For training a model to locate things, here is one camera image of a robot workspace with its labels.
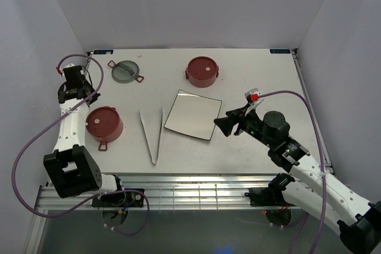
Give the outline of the dark red lid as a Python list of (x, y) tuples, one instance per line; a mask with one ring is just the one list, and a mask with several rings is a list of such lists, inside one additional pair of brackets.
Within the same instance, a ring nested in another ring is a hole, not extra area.
[(109, 136), (117, 131), (120, 116), (114, 107), (102, 106), (90, 112), (86, 123), (86, 129), (92, 136)]
[(200, 56), (189, 61), (185, 74), (187, 79), (193, 77), (198, 80), (206, 80), (218, 77), (218, 71), (219, 67), (212, 58)]

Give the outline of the pink bowl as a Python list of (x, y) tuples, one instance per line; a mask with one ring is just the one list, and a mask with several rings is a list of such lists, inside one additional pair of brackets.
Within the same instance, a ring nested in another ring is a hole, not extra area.
[(104, 136), (104, 137), (95, 137), (95, 136), (92, 136), (91, 134), (90, 135), (99, 143), (98, 150), (105, 152), (108, 150), (108, 144), (117, 140), (121, 136), (123, 129), (124, 129), (124, 124), (122, 119), (120, 118), (120, 125), (117, 131), (113, 133), (112, 135)]
[(190, 84), (198, 88), (212, 86), (219, 76), (219, 67), (204, 67), (201, 69), (185, 69), (185, 77)]

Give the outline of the white square plate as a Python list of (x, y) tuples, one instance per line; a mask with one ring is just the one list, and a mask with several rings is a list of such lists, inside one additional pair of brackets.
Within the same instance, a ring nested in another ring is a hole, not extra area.
[(167, 130), (196, 139), (210, 141), (223, 101), (178, 90), (168, 117)]

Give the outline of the metal tongs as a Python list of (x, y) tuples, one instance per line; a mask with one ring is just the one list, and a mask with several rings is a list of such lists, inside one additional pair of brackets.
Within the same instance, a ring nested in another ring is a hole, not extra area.
[(140, 124), (151, 164), (156, 166), (160, 156), (161, 135), (163, 130), (163, 108), (139, 110)]

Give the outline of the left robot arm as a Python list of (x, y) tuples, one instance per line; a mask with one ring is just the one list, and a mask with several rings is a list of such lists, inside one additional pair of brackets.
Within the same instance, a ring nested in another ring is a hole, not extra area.
[(87, 80), (84, 68), (69, 64), (63, 69), (65, 82), (58, 90), (61, 115), (57, 142), (52, 153), (43, 157), (43, 165), (59, 197), (82, 194), (101, 195), (113, 206), (126, 200), (126, 191), (116, 175), (101, 172), (85, 146), (86, 117), (99, 93)]

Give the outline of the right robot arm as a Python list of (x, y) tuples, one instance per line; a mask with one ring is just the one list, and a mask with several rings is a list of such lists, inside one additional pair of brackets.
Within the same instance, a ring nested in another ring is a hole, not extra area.
[(259, 118), (247, 107), (228, 111), (214, 120), (225, 136), (245, 132), (266, 145), (268, 156), (284, 169), (273, 179), (269, 198), (288, 202), (323, 218), (352, 253), (371, 253), (380, 243), (380, 203), (356, 194), (320, 164), (289, 135), (290, 125), (281, 112), (269, 111)]

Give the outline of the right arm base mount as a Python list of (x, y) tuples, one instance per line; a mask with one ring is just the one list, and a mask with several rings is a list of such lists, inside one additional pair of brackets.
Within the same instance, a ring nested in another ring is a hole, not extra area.
[(286, 190), (288, 184), (294, 183), (295, 179), (285, 173), (279, 173), (272, 179), (268, 186), (257, 190), (251, 187), (244, 193), (250, 199), (251, 206), (286, 206), (286, 201), (282, 192)]

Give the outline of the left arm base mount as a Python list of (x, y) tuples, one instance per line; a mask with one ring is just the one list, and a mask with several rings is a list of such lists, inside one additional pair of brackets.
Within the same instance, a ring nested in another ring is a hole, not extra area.
[(145, 189), (134, 189), (133, 192), (119, 193), (116, 195), (105, 195), (92, 200), (94, 208), (141, 208), (144, 206), (145, 199), (141, 195)]

